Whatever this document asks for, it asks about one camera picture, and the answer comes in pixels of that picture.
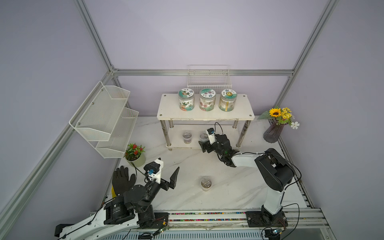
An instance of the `vase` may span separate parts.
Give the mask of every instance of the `vase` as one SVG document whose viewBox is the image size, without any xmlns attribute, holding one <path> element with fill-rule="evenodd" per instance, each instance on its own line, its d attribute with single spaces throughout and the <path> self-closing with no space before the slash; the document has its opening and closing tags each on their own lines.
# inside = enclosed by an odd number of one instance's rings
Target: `vase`
<svg viewBox="0 0 384 240">
<path fill-rule="evenodd" d="M 126 159 L 126 160 L 129 162 L 129 164 L 131 166 L 133 166 L 133 164 L 135 164 L 135 167 L 140 167 L 140 166 L 144 165 L 146 159 L 145 159 L 144 153 L 141 153 L 140 157 L 136 160 L 133 160 L 133 161 L 130 161 L 128 159 Z"/>
<path fill-rule="evenodd" d="M 271 126 L 264 132 L 263 138 L 265 141 L 275 143 L 279 139 L 285 124 L 276 125 L 276 123 L 277 121 L 274 119 Z"/>
</svg>

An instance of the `white robotic arm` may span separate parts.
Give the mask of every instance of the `white robotic arm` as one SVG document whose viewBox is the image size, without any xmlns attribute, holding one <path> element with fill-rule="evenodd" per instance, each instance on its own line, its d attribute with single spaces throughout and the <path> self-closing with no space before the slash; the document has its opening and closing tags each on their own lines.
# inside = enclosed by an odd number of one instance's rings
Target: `white robotic arm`
<svg viewBox="0 0 384 240">
<path fill-rule="evenodd" d="M 255 212 L 252 219 L 254 227 L 269 227 L 283 219 L 281 201 L 285 188 L 292 181 L 294 172 L 288 162 L 273 148 L 263 153 L 240 153 L 232 149 L 225 134 L 215 134 L 213 128 L 207 131 L 209 141 L 199 142 L 202 151 L 217 153 L 220 161 L 229 167 L 257 167 L 268 185 L 267 195 L 262 209 Z"/>
<path fill-rule="evenodd" d="M 145 165 L 145 176 L 149 179 L 145 186 L 134 185 L 77 224 L 57 225 L 55 236 L 59 239 L 98 240 L 132 228 L 150 228 L 155 221 L 151 202 L 160 189 L 175 188 L 180 169 L 178 167 L 167 182 L 161 178 L 163 165 L 160 158 Z"/>
</svg>

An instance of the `purple vase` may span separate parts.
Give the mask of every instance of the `purple vase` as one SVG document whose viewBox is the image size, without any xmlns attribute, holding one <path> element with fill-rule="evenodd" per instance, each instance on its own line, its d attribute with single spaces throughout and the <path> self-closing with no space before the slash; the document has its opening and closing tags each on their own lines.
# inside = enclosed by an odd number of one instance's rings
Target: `purple vase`
<svg viewBox="0 0 384 240">
<path fill-rule="evenodd" d="M 277 142 L 277 140 L 279 140 L 281 131 L 283 130 L 284 125 L 286 124 L 276 125 L 276 123 L 277 121 L 274 119 L 271 126 L 269 126 L 269 128 L 264 132 L 263 138 L 265 139 L 265 141 L 274 143 L 274 142 Z"/>
</svg>

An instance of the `white flower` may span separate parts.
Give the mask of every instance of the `white flower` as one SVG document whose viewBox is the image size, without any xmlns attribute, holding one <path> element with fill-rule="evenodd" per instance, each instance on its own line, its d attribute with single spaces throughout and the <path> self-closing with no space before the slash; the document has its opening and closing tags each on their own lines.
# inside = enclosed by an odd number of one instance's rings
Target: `white flower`
<svg viewBox="0 0 384 240">
<path fill-rule="evenodd" d="M 298 126 L 300 126 L 300 123 L 298 123 L 298 122 L 292 122 L 291 123 L 291 128 L 293 128 L 293 129 L 297 129 Z"/>
</svg>

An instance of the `wall-mounted wire rack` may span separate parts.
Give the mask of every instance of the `wall-mounted wire rack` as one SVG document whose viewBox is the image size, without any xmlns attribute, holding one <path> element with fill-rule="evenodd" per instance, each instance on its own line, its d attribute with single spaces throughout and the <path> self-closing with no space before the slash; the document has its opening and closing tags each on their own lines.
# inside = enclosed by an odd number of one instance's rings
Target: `wall-mounted wire rack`
<svg viewBox="0 0 384 240">
<path fill-rule="evenodd" d="M 126 108 L 129 91 L 105 86 L 100 88 L 84 113 L 78 111 L 69 124 L 95 148 L 103 158 L 121 158 L 124 156 L 133 127 L 139 112 Z"/>
<path fill-rule="evenodd" d="M 216 92 L 232 88 L 229 65 L 188 65 L 188 88 L 200 92 L 211 88 Z"/>
</svg>

